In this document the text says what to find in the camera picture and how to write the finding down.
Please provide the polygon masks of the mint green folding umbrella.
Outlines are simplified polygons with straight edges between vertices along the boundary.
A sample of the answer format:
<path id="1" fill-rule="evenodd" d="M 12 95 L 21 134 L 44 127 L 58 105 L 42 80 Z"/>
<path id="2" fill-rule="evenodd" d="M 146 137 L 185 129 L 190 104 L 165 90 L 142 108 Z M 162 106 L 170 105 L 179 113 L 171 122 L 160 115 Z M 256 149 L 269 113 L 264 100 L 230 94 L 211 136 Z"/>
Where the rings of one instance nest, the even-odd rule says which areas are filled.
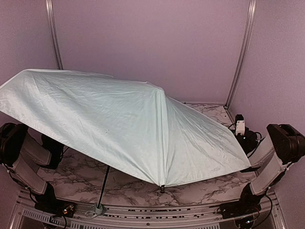
<path id="1" fill-rule="evenodd" d="M 227 127 L 148 82 L 27 69 L 0 87 L 0 110 L 159 187 L 204 181 L 250 166 Z"/>

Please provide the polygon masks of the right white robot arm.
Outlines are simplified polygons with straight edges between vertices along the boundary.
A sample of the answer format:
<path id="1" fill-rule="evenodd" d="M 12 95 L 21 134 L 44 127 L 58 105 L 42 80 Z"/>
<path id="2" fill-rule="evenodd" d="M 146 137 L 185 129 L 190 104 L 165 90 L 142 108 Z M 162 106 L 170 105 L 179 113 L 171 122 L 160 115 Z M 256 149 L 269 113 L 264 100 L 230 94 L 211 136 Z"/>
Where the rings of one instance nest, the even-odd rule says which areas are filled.
<path id="1" fill-rule="evenodd" d="M 289 124 L 269 124 L 268 134 L 250 157 L 259 175 L 242 190 L 238 201 L 219 206 L 224 219 L 261 210 L 260 201 L 268 189 L 285 175 L 286 170 L 305 156 L 305 136 Z"/>

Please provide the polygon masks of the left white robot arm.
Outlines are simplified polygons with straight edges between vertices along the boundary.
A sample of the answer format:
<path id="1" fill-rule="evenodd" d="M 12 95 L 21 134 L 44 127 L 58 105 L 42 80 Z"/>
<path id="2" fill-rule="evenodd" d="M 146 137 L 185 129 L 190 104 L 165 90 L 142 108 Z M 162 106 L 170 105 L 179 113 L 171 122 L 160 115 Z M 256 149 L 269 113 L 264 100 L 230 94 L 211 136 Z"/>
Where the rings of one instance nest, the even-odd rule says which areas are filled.
<path id="1" fill-rule="evenodd" d="M 39 143 L 25 124 L 5 123 L 0 128 L 0 163 L 13 181 L 29 191 L 38 210 L 56 217 L 73 217 L 76 205 L 58 199 L 53 185 L 40 177 L 41 168 L 55 170 L 62 161 L 64 144 L 41 135 Z"/>

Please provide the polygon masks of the right aluminium frame post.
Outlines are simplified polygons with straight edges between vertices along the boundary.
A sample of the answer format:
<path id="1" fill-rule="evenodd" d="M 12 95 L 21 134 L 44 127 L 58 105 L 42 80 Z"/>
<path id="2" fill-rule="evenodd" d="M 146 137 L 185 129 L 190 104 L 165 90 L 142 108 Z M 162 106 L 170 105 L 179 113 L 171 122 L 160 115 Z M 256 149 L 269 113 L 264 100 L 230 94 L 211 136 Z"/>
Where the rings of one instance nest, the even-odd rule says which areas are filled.
<path id="1" fill-rule="evenodd" d="M 237 65 L 235 68 L 233 81 L 232 81 L 230 91 L 229 91 L 229 94 L 227 96 L 226 103 L 225 103 L 225 107 L 227 110 L 229 110 L 232 105 L 234 95 L 236 93 L 237 86 L 238 86 L 238 83 L 239 83 L 239 80 L 240 80 L 240 77 L 242 74 L 242 68 L 244 65 L 244 61 L 246 58 L 246 54 L 247 54 L 247 51 L 249 48 L 250 39 L 251 39 L 251 35 L 252 35 L 256 6 L 257 6 L 256 0 L 249 1 L 248 13 L 247 13 L 246 22 L 245 22 L 244 35 L 243 35 L 243 39 L 242 39 L 242 45 L 241 45 Z"/>

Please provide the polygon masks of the aluminium frame post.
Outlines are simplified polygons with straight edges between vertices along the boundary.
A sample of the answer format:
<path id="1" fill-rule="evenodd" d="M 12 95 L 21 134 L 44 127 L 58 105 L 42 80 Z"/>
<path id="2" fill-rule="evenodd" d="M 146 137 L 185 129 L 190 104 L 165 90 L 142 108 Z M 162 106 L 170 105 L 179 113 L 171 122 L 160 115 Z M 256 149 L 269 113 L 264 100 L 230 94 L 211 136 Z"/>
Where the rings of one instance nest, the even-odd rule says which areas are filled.
<path id="1" fill-rule="evenodd" d="M 249 48 L 250 39 L 251 39 L 251 35 L 252 35 L 256 6 L 257 6 L 256 0 L 249 1 L 248 13 L 247 13 L 246 22 L 245 22 L 244 35 L 243 35 L 243 39 L 242 39 L 242 45 L 241 45 L 237 65 L 235 68 L 233 81 L 232 81 L 230 91 L 229 91 L 229 94 L 227 96 L 226 103 L 225 103 L 225 107 L 227 110 L 229 110 L 232 105 L 234 95 L 236 93 L 237 86 L 238 86 L 238 83 L 239 83 L 239 80 L 240 80 L 240 77 L 242 74 L 242 68 L 244 65 L 244 61 L 246 58 L 246 54 L 247 54 L 247 51 Z"/>
<path id="2" fill-rule="evenodd" d="M 52 40 L 53 50 L 55 53 L 55 60 L 56 60 L 57 68 L 59 70 L 63 70 L 63 64 L 62 64 L 62 60 L 61 60 L 58 37 L 57 37 L 57 32 L 56 32 L 55 17 L 54 17 L 54 12 L 53 12 L 53 3 L 52 3 L 52 0 L 46 0 L 45 2 L 46 2 L 46 11 L 47 11 L 47 15 L 48 15 L 48 22 L 49 22 L 49 27 L 50 27 L 50 31 L 51 31 L 51 40 Z"/>

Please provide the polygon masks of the front aluminium rail base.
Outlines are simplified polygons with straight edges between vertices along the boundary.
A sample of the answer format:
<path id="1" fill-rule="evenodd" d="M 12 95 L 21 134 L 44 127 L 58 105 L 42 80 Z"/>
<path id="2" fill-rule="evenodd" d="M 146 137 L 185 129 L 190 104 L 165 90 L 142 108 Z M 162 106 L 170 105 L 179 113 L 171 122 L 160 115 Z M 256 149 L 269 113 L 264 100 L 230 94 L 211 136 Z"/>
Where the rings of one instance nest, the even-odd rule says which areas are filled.
<path id="1" fill-rule="evenodd" d="M 72 217 L 55 217 L 35 209 L 27 190 L 18 196 L 10 229 L 285 229 L 276 195 L 269 192 L 260 207 L 240 216 L 223 217 L 221 203 L 190 206 L 136 207 L 105 205 L 94 216 L 94 204 L 75 203 Z"/>

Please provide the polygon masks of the left aluminium frame post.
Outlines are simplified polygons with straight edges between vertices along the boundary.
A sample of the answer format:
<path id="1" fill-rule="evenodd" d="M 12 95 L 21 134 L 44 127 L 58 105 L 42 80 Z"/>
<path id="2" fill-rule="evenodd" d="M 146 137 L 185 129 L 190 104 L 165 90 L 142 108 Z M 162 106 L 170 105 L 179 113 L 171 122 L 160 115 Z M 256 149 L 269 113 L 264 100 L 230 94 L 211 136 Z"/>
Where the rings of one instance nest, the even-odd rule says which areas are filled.
<path id="1" fill-rule="evenodd" d="M 49 22 L 49 27 L 50 27 L 50 31 L 51 31 L 51 40 L 52 40 L 53 50 L 55 53 L 55 60 L 56 60 L 57 68 L 59 70 L 63 70 L 63 64 L 62 64 L 62 60 L 61 60 L 58 37 L 57 37 L 57 32 L 56 32 L 55 17 L 54 17 L 54 12 L 53 12 L 53 3 L 52 3 L 52 0 L 46 0 L 45 2 L 46 2 L 46 11 L 47 11 L 47 15 L 48 15 L 48 22 Z"/>

